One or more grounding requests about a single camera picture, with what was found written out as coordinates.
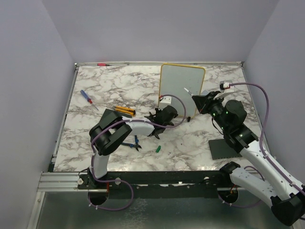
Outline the yellow framed whiteboard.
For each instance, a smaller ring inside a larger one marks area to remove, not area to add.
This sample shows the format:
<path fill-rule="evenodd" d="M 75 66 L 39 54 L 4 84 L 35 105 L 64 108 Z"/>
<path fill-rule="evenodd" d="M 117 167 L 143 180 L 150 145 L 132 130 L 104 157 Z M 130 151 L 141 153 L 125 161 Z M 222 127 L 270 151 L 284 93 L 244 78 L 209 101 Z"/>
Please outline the yellow framed whiteboard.
<path fill-rule="evenodd" d="M 171 102 L 159 101 L 159 108 L 171 105 L 177 110 L 178 116 L 193 118 L 197 108 L 192 95 L 201 93 L 205 77 L 205 68 L 182 64 L 164 63 L 161 65 L 159 96 L 170 96 Z"/>

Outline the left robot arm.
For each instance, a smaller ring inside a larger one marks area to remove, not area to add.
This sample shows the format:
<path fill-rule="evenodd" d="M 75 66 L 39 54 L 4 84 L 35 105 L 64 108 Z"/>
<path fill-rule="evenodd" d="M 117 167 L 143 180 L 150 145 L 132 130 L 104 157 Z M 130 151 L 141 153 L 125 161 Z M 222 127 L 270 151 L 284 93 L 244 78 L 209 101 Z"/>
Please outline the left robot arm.
<path fill-rule="evenodd" d="M 109 156 L 128 136 L 159 137 L 167 126 L 174 126 L 172 120 L 177 116 L 176 109 L 170 105 L 161 110 L 156 109 L 155 114 L 149 114 L 141 119 L 133 119 L 106 109 L 98 124 L 89 131 L 90 143 L 94 150 L 89 183 L 94 188 L 101 188 L 105 184 Z"/>

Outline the green marker cap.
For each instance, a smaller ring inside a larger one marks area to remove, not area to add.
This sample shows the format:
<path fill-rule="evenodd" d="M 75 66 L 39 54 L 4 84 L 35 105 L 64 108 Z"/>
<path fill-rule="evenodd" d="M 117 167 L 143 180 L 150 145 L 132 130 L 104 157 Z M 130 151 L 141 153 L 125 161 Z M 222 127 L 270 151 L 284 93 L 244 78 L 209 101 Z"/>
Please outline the green marker cap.
<path fill-rule="evenodd" d="M 161 150 L 161 146 L 158 146 L 155 152 L 159 153 L 160 150 Z"/>

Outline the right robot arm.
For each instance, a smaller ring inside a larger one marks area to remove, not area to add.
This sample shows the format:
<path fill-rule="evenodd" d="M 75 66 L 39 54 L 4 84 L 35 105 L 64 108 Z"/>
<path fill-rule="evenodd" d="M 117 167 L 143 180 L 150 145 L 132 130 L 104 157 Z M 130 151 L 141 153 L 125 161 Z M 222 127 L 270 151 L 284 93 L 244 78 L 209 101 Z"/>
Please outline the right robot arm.
<path fill-rule="evenodd" d="M 247 112 L 242 102 L 229 100 L 223 104 L 219 91 L 207 95 L 193 95 L 200 114 L 210 114 L 223 131 L 225 142 L 236 153 L 247 159 L 263 175 L 259 179 L 230 162 L 221 168 L 220 183 L 243 187 L 271 208 L 284 225 L 291 226 L 305 214 L 305 186 L 293 177 L 260 144 L 256 134 L 244 120 Z"/>

